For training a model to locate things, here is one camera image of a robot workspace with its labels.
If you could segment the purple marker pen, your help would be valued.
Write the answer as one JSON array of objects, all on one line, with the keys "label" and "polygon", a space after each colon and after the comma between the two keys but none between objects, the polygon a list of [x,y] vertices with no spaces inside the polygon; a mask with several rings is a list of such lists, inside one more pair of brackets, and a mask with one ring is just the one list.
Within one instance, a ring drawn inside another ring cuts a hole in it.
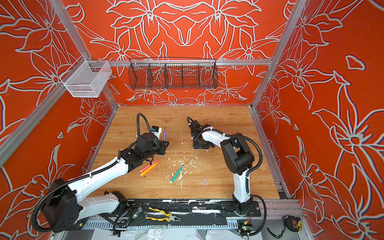
[{"label": "purple marker pen", "polygon": [[167,139],[167,129],[164,128],[163,141],[166,141],[166,139]]}]

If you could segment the green marker pen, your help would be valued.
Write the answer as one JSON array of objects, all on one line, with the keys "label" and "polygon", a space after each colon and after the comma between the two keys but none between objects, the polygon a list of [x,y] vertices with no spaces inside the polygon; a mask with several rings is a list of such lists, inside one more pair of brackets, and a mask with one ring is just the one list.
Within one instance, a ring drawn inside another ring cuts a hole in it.
[{"label": "green marker pen", "polygon": [[179,167],[179,169],[176,171],[175,175],[172,177],[172,179],[171,179],[171,181],[170,181],[171,184],[172,184],[172,183],[176,180],[176,178],[179,176],[179,174],[181,173],[183,167],[184,167],[184,164],[182,164],[182,165]]}]

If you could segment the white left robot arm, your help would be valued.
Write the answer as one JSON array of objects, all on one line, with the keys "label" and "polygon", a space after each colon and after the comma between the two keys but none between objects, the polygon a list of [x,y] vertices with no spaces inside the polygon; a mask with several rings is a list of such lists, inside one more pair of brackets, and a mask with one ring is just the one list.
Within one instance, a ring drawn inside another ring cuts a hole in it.
[{"label": "white left robot arm", "polygon": [[137,132],[137,139],[117,157],[82,176],[65,181],[55,180],[48,192],[37,202],[31,217],[34,230],[60,233],[85,218],[113,213],[122,208],[125,197],[118,191],[91,198],[89,195],[143,165],[154,164],[156,155],[165,155],[168,141],[161,140],[162,128],[148,126],[146,133]]}]

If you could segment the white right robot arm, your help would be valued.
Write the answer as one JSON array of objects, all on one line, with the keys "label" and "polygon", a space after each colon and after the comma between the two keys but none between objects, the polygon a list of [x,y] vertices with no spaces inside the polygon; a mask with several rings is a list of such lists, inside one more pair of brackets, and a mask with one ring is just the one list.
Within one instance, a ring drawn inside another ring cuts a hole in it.
[{"label": "white right robot arm", "polygon": [[[263,163],[263,154],[260,147],[255,141],[240,133],[226,134],[211,125],[200,125],[198,121],[190,117],[187,117],[187,122],[191,131],[193,148],[207,150],[210,147],[220,147],[226,166],[233,173],[235,187],[233,200],[220,203],[222,213],[249,217],[244,223],[239,224],[237,233],[240,236],[249,238],[259,234],[267,220],[267,208],[262,197],[251,193],[250,174]],[[261,201],[264,209],[262,223],[256,230],[253,229],[251,224],[251,209],[254,198]]]}]

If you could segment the orange highlighter pen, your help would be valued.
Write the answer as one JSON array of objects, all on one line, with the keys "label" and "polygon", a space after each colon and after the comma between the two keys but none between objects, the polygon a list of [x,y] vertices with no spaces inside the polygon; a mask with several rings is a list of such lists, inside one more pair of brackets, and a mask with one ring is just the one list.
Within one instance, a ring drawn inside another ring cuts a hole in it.
[{"label": "orange highlighter pen", "polygon": [[158,164],[158,162],[150,165],[148,168],[146,168],[143,172],[141,172],[141,176],[144,176],[146,173],[148,173],[150,170],[152,170],[156,165]]}]

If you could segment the pink highlighter pen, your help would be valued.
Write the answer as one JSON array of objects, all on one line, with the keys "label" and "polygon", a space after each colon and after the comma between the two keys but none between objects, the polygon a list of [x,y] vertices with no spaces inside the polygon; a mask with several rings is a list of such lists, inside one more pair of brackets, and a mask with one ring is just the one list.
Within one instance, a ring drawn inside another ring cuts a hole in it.
[{"label": "pink highlighter pen", "polygon": [[141,170],[140,170],[141,174],[144,173],[144,172],[146,172],[148,169],[151,169],[154,165],[157,164],[158,161],[159,161],[159,160],[156,159],[156,160],[154,160],[152,163],[148,164],[148,165],[145,166],[143,169],[141,169]]}]

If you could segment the clear pen cap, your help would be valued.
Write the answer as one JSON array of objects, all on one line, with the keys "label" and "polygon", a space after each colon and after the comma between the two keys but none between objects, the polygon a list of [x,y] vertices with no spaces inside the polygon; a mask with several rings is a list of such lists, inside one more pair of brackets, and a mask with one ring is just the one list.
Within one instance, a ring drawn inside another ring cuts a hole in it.
[{"label": "clear pen cap", "polygon": [[201,180],[202,186],[207,186],[208,183],[209,183],[209,180],[206,177],[203,177],[202,180]]}]

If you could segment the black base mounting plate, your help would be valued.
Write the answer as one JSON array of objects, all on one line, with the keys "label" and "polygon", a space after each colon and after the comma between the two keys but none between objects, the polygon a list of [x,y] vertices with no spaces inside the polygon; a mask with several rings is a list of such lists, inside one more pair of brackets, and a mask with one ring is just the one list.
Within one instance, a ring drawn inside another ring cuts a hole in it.
[{"label": "black base mounting plate", "polygon": [[245,214],[235,212],[235,204],[232,199],[129,199],[128,205],[131,211],[121,217],[128,219],[133,216],[139,207],[142,211],[130,223],[145,223],[145,215],[152,211],[149,207],[164,210],[182,219],[177,224],[185,225],[212,225],[225,224],[232,219],[237,220],[238,224],[248,222],[259,226],[263,222],[263,213],[258,202],[253,202],[250,210]]}]

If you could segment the right black tape measure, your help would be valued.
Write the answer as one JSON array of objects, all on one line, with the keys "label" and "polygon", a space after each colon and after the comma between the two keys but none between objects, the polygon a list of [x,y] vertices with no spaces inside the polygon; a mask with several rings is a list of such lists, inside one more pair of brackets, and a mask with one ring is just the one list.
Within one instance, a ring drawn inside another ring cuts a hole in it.
[{"label": "right black tape measure", "polygon": [[283,217],[285,227],[291,232],[299,232],[302,229],[302,219],[295,216]]}]

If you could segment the yellow handled pliers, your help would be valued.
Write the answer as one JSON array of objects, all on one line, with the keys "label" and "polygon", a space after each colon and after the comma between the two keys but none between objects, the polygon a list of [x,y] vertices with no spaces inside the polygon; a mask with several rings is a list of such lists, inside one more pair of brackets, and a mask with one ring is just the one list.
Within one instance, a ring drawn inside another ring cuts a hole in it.
[{"label": "yellow handled pliers", "polygon": [[164,210],[156,209],[149,207],[149,210],[152,211],[149,215],[145,215],[146,220],[156,221],[156,222],[181,222],[182,219],[178,216],[175,216],[171,213],[167,213]]}]

